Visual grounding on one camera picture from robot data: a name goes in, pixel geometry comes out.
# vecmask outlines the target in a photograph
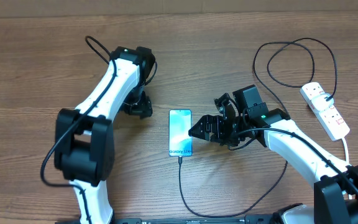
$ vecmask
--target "power strip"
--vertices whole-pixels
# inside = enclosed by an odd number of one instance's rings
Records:
[[[331,140],[342,139],[349,133],[350,128],[334,106],[334,99],[326,101],[330,94],[319,83],[307,83],[300,92]]]

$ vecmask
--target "blue phone screen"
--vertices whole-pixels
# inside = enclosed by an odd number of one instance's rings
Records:
[[[188,132],[191,128],[190,110],[169,111],[169,155],[191,156],[191,136]]]

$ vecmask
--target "table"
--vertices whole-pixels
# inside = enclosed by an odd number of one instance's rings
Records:
[[[139,120],[120,113],[114,122],[116,160],[108,192],[118,218],[193,217],[178,191],[177,159],[168,157],[168,111],[189,108],[196,123],[204,114],[218,114],[214,98],[251,84],[271,110],[279,108],[251,71],[265,42],[314,37],[332,48],[339,70],[335,104],[351,128],[346,139],[351,163],[358,164],[358,11],[0,19],[0,223],[53,223],[80,214],[73,190],[44,186],[39,168],[53,144],[59,110],[81,103],[106,70],[85,35],[109,50],[151,48],[159,65],[145,88],[153,116]],[[316,60],[315,80],[332,93],[329,52],[303,43]],[[308,136],[344,158],[342,142],[329,139],[299,89],[280,86],[267,75],[267,60],[278,48],[266,47],[258,56],[261,79]],[[281,81],[301,85],[310,77],[310,56],[290,47],[271,69]],[[245,210],[274,184],[285,163],[257,142],[231,152],[195,139],[193,148],[193,156],[183,160],[183,191],[191,208],[210,215]],[[46,176],[65,182],[53,161]],[[249,213],[272,213],[297,202],[313,204],[313,191],[289,166]]]

